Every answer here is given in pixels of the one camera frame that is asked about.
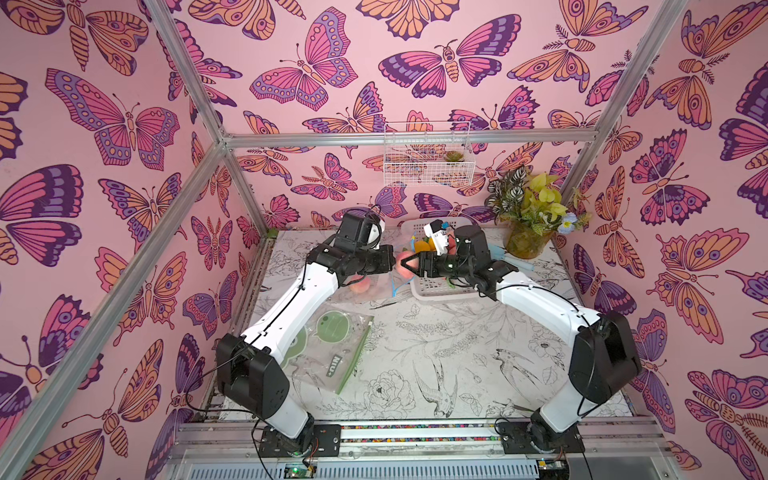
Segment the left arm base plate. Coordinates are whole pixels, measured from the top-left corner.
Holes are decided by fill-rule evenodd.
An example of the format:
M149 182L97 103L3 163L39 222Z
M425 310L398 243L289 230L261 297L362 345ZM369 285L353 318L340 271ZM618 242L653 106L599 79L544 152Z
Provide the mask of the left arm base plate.
M268 427L257 441L258 453L264 458L337 457L341 447L340 424L314 424L306 427L296 439Z

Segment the clear blue-zipper zip-top bag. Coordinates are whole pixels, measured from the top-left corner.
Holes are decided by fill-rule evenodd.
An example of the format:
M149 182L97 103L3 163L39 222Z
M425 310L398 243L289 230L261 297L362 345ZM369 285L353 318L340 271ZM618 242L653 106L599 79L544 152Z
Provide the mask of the clear blue-zipper zip-top bag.
M402 231L387 231L381 242L393 246L394 255L403 252L409 245L410 236ZM371 279L371 288L363 294L354 294L348 287L340 288L331 300L336 303L370 303L387 302L407 295L410 292L410 280L400 277L395 270L386 274L368 276Z

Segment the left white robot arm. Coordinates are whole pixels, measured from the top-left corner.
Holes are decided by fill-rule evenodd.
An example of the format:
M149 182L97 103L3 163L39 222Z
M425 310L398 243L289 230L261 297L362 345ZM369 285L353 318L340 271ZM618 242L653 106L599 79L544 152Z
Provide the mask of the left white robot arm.
M292 341L337 290L393 270L393 247L382 242L385 222L371 210L350 210L324 242L312 248L285 294L240 335L216 348L216 387L268 427L296 444L314 419L290 397L282 362Z

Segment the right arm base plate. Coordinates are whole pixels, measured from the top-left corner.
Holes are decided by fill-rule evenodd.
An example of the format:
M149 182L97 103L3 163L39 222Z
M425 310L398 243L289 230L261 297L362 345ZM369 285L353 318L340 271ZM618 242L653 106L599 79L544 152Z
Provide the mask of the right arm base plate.
M498 419L494 430L500 437L505 454L560 454L584 453L582 436L574 424L566 431L553 433L544 424L526 419Z

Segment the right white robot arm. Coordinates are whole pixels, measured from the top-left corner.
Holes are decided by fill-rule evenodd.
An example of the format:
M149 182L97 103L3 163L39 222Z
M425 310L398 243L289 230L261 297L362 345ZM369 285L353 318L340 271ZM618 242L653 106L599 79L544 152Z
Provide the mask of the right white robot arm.
M642 370L628 320L618 310L594 310L559 296L531 280L515 265L492 257L483 230L461 226L450 236L441 221L425 232L436 249L411 253L395 262L420 278L457 279L481 298L512 307L556 335L571 348L568 380L530 417L528 435L541 452L572 426L605 404Z

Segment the pink peach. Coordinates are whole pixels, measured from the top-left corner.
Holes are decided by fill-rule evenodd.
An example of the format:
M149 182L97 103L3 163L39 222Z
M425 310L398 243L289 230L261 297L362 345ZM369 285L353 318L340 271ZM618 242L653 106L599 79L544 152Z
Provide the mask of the pink peach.
M410 280L415 276L415 274L407 266L402 264L401 260L396 261L394 270L400 277L405 280Z
M354 294L363 294L371 288L371 279L369 277L360 277L352 281L348 289Z

